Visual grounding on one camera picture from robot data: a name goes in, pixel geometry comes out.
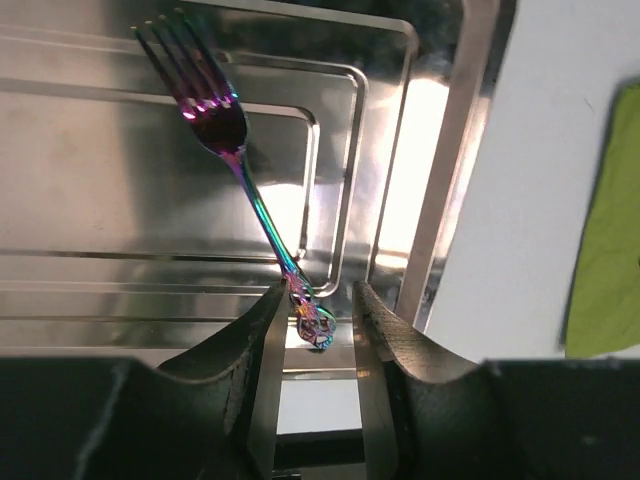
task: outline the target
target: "iridescent fork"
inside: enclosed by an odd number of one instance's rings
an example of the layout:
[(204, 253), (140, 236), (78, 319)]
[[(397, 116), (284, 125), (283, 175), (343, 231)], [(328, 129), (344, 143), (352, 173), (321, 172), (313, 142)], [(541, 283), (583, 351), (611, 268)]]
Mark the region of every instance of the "iridescent fork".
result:
[(160, 16), (157, 23), (146, 22), (146, 29), (164, 50), (165, 62), (141, 30), (133, 27), (134, 35), (178, 103), (183, 118), (200, 143), (231, 168), (251, 202), (287, 281), (298, 334), (317, 348), (327, 348), (333, 341), (335, 318), (318, 303), (311, 282), (285, 247), (251, 178), (245, 154), (248, 123), (238, 95), (182, 10), (176, 9), (175, 24)]

